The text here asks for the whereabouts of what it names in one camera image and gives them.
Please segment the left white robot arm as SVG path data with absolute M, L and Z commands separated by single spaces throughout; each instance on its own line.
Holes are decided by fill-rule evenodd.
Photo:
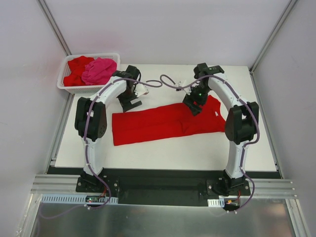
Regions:
M 115 71 L 106 83 L 95 94 L 86 98 L 80 97 L 77 102 L 75 130 L 78 131 L 84 145 L 85 165 L 78 179 L 77 192 L 106 191 L 102 176 L 101 139 L 107 130 L 106 106 L 118 99 L 123 112 L 142 105 L 136 83 L 140 81 L 141 72 L 135 66 L 127 66 L 125 71 Z

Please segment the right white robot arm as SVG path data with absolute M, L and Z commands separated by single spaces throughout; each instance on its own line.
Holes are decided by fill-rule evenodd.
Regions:
M 230 142 L 229 158 L 221 180 L 212 184 L 212 191 L 221 196 L 235 194 L 245 183 L 245 160 L 249 145 L 258 142 L 259 106 L 256 102 L 246 102 L 227 82 L 219 77 L 224 73 L 220 66 L 209 67 L 197 64 L 194 78 L 198 85 L 185 86 L 183 103 L 194 116 L 202 112 L 208 93 L 213 90 L 228 110 L 224 132 Z

